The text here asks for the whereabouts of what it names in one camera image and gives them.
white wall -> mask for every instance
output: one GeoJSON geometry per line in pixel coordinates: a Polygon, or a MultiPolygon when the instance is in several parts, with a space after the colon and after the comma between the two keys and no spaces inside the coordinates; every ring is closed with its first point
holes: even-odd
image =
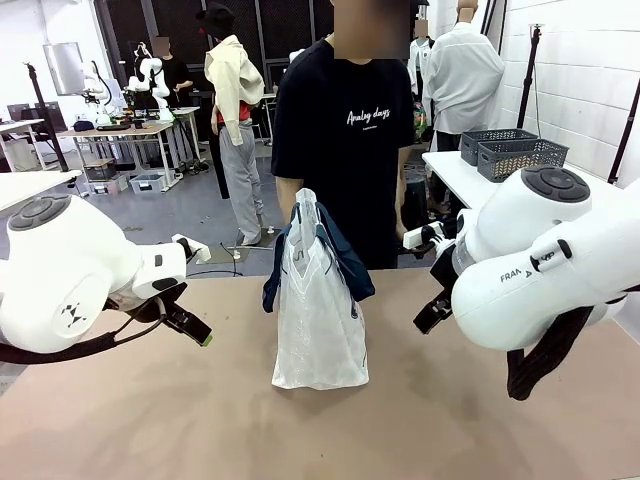
{"type": "MultiPolygon", "coordinates": [[[[437,6],[430,26],[440,35],[453,26],[457,0],[432,3],[437,6]]],[[[496,47],[503,6],[504,0],[498,0],[489,32],[496,47]]],[[[504,128],[517,123],[533,23],[544,24],[536,59],[542,136],[570,147],[568,162],[607,178],[640,77],[640,0],[509,0],[502,49],[506,71],[497,112],[504,128]]],[[[533,132],[535,106],[532,88],[525,128],[533,132]]],[[[639,177],[636,125],[619,185],[639,177]]]]}
{"type": "MultiPolygon", "coordinates": [[[[36,68],[44,100],[59,102],[68,125],[85,110],[80,96],[58,97],[42,45],[78,42],[82,59],[95,60],[103,77],[111,77],[92,0],[0,0],[0,108],[37,101],[27,68],[36,68]]],[[[8,117],[6,110],[0,116],[8,117]]]]}

plastic basket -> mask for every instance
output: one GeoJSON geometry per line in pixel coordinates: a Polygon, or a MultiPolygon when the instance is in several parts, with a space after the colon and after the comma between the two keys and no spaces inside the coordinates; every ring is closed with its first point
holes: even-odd
{"type": "Polygon", "coordinates": [[[476,130],[462,134],[460,149],[462,159],[469,165],[478,165],[478,143],[493,142],[498,140],[525,140],[536,139],[537,135],[519,128],[507,128],[504,130],[476,130]]]}
{"type": "Polygon", "coordinates": [[[562,167],[567,152],[568,147],[542,139],[482,142],[478,147],[478,173],[493,183],[501,183],[521,168],[562,167]]]}

red shirt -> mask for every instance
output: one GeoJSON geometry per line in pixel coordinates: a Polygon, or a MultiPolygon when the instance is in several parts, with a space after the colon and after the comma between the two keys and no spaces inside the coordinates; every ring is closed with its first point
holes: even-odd
{"type": "MultiPolygon", "coordinates": [[[[238,117],[239,121],[249,120],[251,118],[251,110],[249,109],[249,105],[245,102],[240,102],[240,116],[238,117]]],[[[222,118],[222,113],[218,112],[218,125],[222,125],[224,123],[224,118],[222,118]]]]}

brown tabletop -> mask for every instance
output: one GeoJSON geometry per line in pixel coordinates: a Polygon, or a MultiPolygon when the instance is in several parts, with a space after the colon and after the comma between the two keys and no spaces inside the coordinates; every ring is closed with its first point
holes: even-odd
{"type": "Polygon", "coordinates": [[[141,135],[157,135],[160,132],[171,128],[171,123],[159,123],[155,125],[149,125],[143,128],[129,128],[127,130],[86,130],[84,132],[76,132],[74,130],[67,130],[66,132],[58,133],[60,138],[76,137],[76,138],[92,138],[92,137],[133,137],[141,135]]]}
{"type": "MultiPolygon", "coordinates": [[[[84,360],[29,367],[0,398],[2,479],[518,480],[640,474],[640,347],[612,322],[584,332],[530,400],[505,354],[454,320],[423,337],[438,288],[423,270],[374,275],[363,303],[368,385],[271,386],[277,319],[264,279],[197,280],[181,299],[215,331],[167,328],[84,360]]],[[[100,330],[124,316],[105,314],[100,330]]]]}

man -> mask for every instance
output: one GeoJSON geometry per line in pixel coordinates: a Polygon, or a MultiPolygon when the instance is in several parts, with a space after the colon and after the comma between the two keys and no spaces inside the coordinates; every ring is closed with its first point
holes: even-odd
{"type": "Polygon", "coordinates": [[[197,18],[216,46],[205,58],[205,76],[216,91],[211,128],[220,137],[220,157],[242,245],[261,239],[264,210],[260,176],[256,167],[251,109],[264,95],[264,81],[251,63],[238,37],[233,35],[235,16],[218,3],[210,3],[197,18]]]}
{"type": "Polygon", "coordinates": [[[288,222],[296,192],[310,188],[368,269],[395,268],[406,231],[398,165],[408,150],[400,149],[414,135],[411,83],[395,58],[408,48],[408,5],[332,3],[335,33],[301,53],[278,90],[272,172],[280,207],[288,222]]]}
{"type": "MultiPolygon", "coordinates": [[[[453,30],[436,40],[427,67],[426,88],[435,107],[436,140],[439,152],[459,149],[460,135],[488,128],[495,93],[500,86],[504,63],[487,37],[476,32],[471,20],[477,0],[459,0],[459,21],[453,30]]],[[[444,213],[446,185],[434,178],[432,199],[444,213]]],[[[453,197],[451,213],[460,201],[453,197]]]]}
{"type": "Polygon", "coordinates": [[[171,108],[188,107],[190,106],[189,92],[193,87],[193,81],[191,81],[187,64],[173,56],[170,43],[168,43],[166,53],[162,56],[162,69],[165,82],[171,90],[171,95],[166,100],[171,108]]]}

